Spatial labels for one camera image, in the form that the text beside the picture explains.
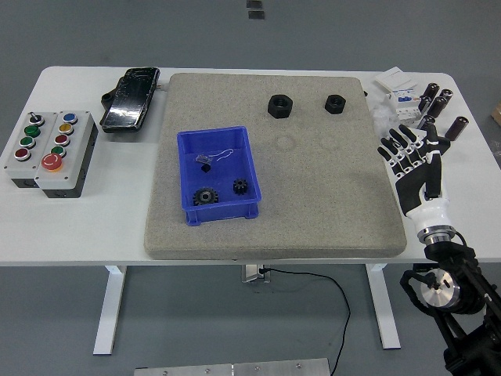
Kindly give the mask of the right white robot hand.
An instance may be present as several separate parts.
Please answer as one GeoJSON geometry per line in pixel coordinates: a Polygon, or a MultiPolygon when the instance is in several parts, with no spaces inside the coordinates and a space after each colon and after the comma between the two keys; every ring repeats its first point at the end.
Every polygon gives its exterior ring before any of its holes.
{"type": "Polygon", "coordinates": [[[395,177],[402,214],[422,238],[434,231],[453,231],[442,173],[442,155],[449,147],[450,141],[428,124],[417,130],[405,125],[391,128],[377,148],[395,177]]]}

